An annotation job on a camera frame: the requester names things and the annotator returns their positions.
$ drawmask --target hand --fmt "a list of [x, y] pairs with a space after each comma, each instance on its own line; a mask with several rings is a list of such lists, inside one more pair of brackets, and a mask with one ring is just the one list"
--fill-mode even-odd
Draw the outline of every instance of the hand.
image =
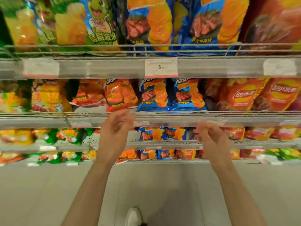
[[227, 133], [213, 123], [198, 123], [194, 130], [198, 141], [203, 143], [207, 158], [213, 170], [226, 169], [233, 166], [231, 161], [231, 142]]
[[126, 147], [129, 131], [134, 127], [134, 116], [129, 109], [113, 112], [100, 129], [96, 162], [113, 166]]

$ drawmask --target white shoe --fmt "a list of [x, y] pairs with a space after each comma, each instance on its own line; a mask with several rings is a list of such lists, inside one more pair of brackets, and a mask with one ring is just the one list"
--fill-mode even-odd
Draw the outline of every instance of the white shoe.
[[139, 226], [142, 224], [140, 211], [137, 208], [130, 208], [126, 215], [125, 226]]

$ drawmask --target blue chip bag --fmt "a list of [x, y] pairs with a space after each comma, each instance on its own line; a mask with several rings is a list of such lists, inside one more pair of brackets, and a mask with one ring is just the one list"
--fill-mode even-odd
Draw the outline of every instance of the blue chip bag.
[[164, 128], [166, 140], [186, 140], [187, 128], [184, 127], [166, 127]]
[[[128, 44], [173, 43], [174, 0], [126, 0], [126, 28]], [[169, 51], [169, 46], [147, 47], [148, 51]], [[172, 55], [171, 53], [153, 53]]]
[[138, 130], [141, 131], [139, 140], [166, 140], [163, 127], [143, 127], [139, 128]]
[[175, 101], [171, 111], [207, 110], [202, 95], [198, 90], [198, 78], [179, 78], [175, 81]]
[[176, 0], [173, 27], [175, 44], [182, 44], [183, 33], [188, 29], [190, 0]]
[[140, 150], [140, 159], [157, 159], [157, 152], [156, 150]]
[[[249, 0], [192, 0], [189, 27], [184, 44], [231, 44], [238, 40]], [[221, 46], [182, 46], [182, 50], [224, 50]], [[185, 55], [223, 55], [224, 51], [183, 53]]]
[[157, 150], [157, 159], [174, 159], [175, 150]]
[[141, 104], [137, 108], [137, 112], [170, 111], [170, 101], [166, 92], [166, 79], [140, 79], [139, 90], [141, 91], [142, 98]]

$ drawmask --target gray floor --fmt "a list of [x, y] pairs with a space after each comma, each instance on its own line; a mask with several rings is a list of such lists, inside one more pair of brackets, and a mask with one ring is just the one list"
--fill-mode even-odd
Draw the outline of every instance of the gray floor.
[[[0, 168], [1, 225], [60, 225], [90, 166]], [[237, 169], [269, 225], [301, 225], [300, 166], [240, 164]], [[99, 225], [123, 226], [133, 206], [149, 226], [231, 225], [219, 181], [208, 164], [114, 166]]]

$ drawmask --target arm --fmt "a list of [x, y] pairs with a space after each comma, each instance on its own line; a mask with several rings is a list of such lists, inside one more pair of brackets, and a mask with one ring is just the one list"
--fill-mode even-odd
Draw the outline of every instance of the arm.
[[62, 226], [98, 225], [110, 170], [124, 150], [128, 132], [134, 125], [134, 118], [127, 115], [128, 112], [112, 113], [101, 127], [97, 158], [77, 191]]
[[219, 178], [232, 225], [266, 226], [258, 205], [232, 163], [227, 134], [211, 123], [200, 123], [195, 132]]

